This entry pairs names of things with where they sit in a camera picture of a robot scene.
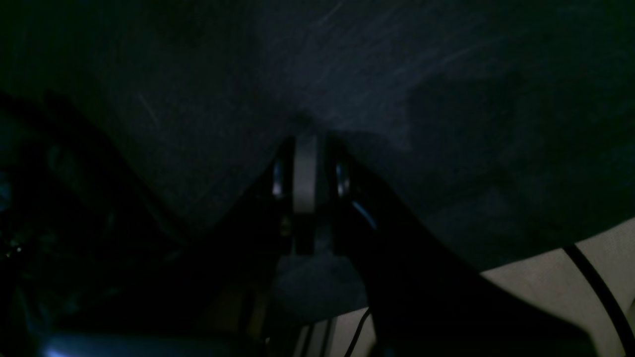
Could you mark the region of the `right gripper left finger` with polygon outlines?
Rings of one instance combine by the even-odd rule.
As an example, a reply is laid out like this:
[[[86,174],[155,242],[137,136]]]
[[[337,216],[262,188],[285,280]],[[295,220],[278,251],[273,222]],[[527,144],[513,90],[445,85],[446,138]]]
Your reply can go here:
[[[315,252],[318,140],[284,140],[202,239],[122,294],[54,325],[42,357],[266,357],[261,329],[282,257]]]

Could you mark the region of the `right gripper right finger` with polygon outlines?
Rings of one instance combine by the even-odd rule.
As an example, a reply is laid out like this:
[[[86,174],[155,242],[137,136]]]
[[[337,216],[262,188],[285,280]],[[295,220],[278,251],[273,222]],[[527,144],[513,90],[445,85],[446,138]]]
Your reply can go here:
[[[594,357],[589,335],[490,282],[333,136],[324,170],[335,253],[365,286],[375,357]]]

